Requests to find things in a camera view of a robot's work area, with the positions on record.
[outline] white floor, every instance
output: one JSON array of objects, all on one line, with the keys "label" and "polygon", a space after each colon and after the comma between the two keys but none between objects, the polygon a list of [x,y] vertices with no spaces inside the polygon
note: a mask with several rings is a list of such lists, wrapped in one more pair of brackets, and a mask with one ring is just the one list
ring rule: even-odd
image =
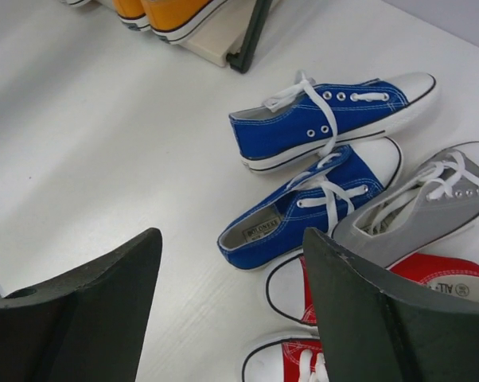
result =
[{"label": "white floor", "polygon": [[[259,274],[230,267],[215,241],[305,164],[249,173],[228,112],[290,85],[300,68],[339,83],[435,74],[439,108],[396,137],[409,166],[479,140],[479,48],[381,0],[284,0],[245,76],[129,32],[103,7],[0,1],[5,292],[158,227],[163,262],[138,380],[235,380],[245,344],[290,325],[259,302]],[[435,251],[479,262],[479,240],[463,243]]]}]

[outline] blue fabric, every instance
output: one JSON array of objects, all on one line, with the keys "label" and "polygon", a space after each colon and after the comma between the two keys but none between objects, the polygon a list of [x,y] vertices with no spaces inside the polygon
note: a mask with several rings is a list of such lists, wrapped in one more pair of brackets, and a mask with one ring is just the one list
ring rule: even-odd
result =
[{"label": "blue fabric", "polygon": [[[314,88],[320,95],[326,91],[333,94],[332,99],[326,102],[335,114],[339,141],[340,134],[379,121],[408,105],[406,96],[398,88],[381,80],[371,80],[357,85],[321,84]],[[345,93],[344,101],[337,99],[338,92]],[[390,99],[387,102],[360,100],[355,102],[349,98],[352,93],[366,92],[387,93]],[[329,126],[329,122],[307,94],[285,113],[271,119],[237,119],[233,115],[229,115],[229,119],[241,155],[251,160],[269,158],[291,147],[332,136],[331,129],[326,134],[321,132],[321,126]],[[310,129],[316,133],[312,138],[307,135]]]},{"label": "blue fabric", "polygon": [[[325,194],[322,189],[299,191],[294,188],[309,179],[309,177],[326,171],[330,167],[336,166],[326,177],[343,189],[351,189],[360,185],[368,187],[366,194],[352,198],[351,201],[355,209],[358,209],[361,205],[384,191],[379,180],[350,146],[338,147],[333,152],[340,153],[341,156],[333,158],[331,162],[324,165],[321,169],[317,168],[317,163],[314,164],[307,170],[310,172],[309,176],[295,182],[289,189],[287,188],[288,183],[286,183],[254,208],[234,220],[224,230],[218,239],[218,246],[229,263],[241,269],[257,268],[275,257],[301,247],[303,232],[306,228],[316,227],[323,232],[327,232],[328,217],[324,205],[313,208],[299,208],[297,206],[299,199],[324,197]],[[228,234],[230,228],[233,228],[256,211],[270,205],[275,205],[278,208],[278,212],[283,214],[282,222],[272,233],[231,251],[220,245],[220,242]],[[337,210],[339,219],[343,219],[347,214],[346,202],[337,201]]]}]

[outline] shoelace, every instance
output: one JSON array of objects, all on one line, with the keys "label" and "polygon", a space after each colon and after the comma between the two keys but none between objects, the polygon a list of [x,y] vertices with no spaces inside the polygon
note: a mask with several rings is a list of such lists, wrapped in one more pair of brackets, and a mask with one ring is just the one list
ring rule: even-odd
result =
[{"label": "shoelace", "polygon": [[[431,162],[429,167],[422,171],[422,175],[417,178],[415,183],[412,183],[412,185],[416,184],[419,187],[405,191],[384,208],[382,208],[372,221],[369,233],[371,235],[375,235],[376,233],[381,232],[383,220],[386,219],[392,212],[396,211],[397,209],[401,209],[403,206],[413,201],[418,196],[420,188],[429,183],[439,183],[440,186],[426,196],[428,201],[439,200],[443,195],[446,195],[446,197],[454,197],[454,186],[462,179],[462,177],[465,177],[476,187],[478,187],[477,192],[479,193],[479,177],[473,175],[465,169],[465,162],[462,154],[458,151],[454,151],[450,153],[449,156],[452,157],[455,162]],[[447,180],[443,180],[440,177],[446,169],[454,170],[455,173]]]},{"label": "shoelace", "polygon": [[300,377],[298,382],[329,382],[328,373],[326,372],[325,356],[323,353],[317,355],[315,372],[311,368],[312,352],[303,350],[300,354]]},{"label": "shoelace", "polygon": [[[298,71],[296,74],[295,84],[281,92],[273,95],[269,99],[264,101],[264,106],[270,109],[273,112],[290,105],[294,102],[296,97],[301,92],[305,92],[310,99],[322,110],[326,119],[328,119],[329,127],[332,131],[332,136],[329,141],[321,148],[319,155],[325,157],[332,152],[337,142],[338,129],[337,129],[337,120],[335,119],[335,114],[333,113],[332,108],[328,105],[323,97],[321,97],[313,86],[316,84],[315,80],[306,76],[306,73],[302,70]],[[386,93],[370,92],[364,94],[352,94],[351,100],[353,101],[377,101],[377,100],[387,100]]]},{"label": "shoelace", "polygon": [[[317,168],[322,168],[327,162],[331,159],[341,156],[340,154],[329,154],[324,157],[319,163],[317,164]],[[307,190],[307,189],[316,189],[321,188],[323,193],[325,193],[325,197],[315,197],[315,198],[304,198],[300,199],[297,202],[297,206],[301,209],[310,208],[310,207],[318,207],[319,205],[326,205],[326,212],[328,215],[328,232],[331,232],[335,226],[338,224],[338,211],[337,211],[337,199],[342,199],[348,204],[348,215],[354,211],[354,204],[351,202],[352,197],[358,197],[360,195],[365,194],[368,191],[368,187],[366,185],[361,185],[359,187],[355,187],[353,189],[342,189],[339,185],[328,180],[326,174],[331,171],[334,167],[324,171],[322,174],[317,175],[316,177],[312,177],[308,181],[304,181],[300,185],[298,185],[295,189],[298,190]],[[311,175],[311,172],[306,171],[304,173],[300,173],[296,177],[293,178],[287,184],[287,188],[289,189],[295,182],[303,179],[304,177],[308,177]]]}]

